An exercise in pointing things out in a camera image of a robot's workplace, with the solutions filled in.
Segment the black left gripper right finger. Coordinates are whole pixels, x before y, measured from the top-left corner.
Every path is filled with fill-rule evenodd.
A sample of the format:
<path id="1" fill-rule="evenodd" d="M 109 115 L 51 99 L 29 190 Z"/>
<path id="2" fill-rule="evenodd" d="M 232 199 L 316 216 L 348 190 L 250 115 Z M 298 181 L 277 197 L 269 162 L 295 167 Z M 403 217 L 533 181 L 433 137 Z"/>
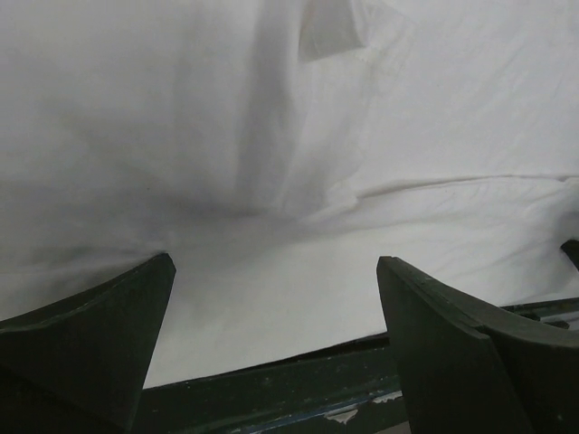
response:
<path id="1" fill-rule="evenodd" d="M 414 433 L 575 433 L 578 334 L 382 257 L 379 293 Z"/>

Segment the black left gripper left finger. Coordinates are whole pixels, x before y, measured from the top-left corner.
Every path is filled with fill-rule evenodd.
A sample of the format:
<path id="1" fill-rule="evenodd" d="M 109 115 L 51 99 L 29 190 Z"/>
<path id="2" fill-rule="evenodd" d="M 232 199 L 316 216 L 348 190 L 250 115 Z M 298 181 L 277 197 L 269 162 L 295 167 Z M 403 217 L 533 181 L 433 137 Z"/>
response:
<path id="1" fill-rule="evenodd" d="M 128 433 L 176 267 L 162 253 L 1 323 L 1 431 Z"/>

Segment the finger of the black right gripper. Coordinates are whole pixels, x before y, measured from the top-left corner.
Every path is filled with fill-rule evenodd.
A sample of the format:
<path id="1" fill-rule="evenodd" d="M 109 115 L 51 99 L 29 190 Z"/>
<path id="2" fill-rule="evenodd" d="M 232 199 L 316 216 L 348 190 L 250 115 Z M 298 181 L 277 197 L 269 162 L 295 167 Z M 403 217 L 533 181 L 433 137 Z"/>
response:
<path id="1" fill-rule="evenodd" d="M 568 240 L 561 245 L 561 251 L 579 269 L 579 240 Z"/>

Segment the white t shirt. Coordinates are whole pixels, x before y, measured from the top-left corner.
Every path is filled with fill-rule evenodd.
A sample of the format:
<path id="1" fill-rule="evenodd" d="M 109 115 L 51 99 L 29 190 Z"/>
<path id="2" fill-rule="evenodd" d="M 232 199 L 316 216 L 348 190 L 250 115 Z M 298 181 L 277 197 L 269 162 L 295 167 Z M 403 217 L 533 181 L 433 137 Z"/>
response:
<path id="1" fill-rule="evenodd" d="M 1 316 L 160 253 L 147 386 L 578 293 L 575 1 L 4 1 Z"/>

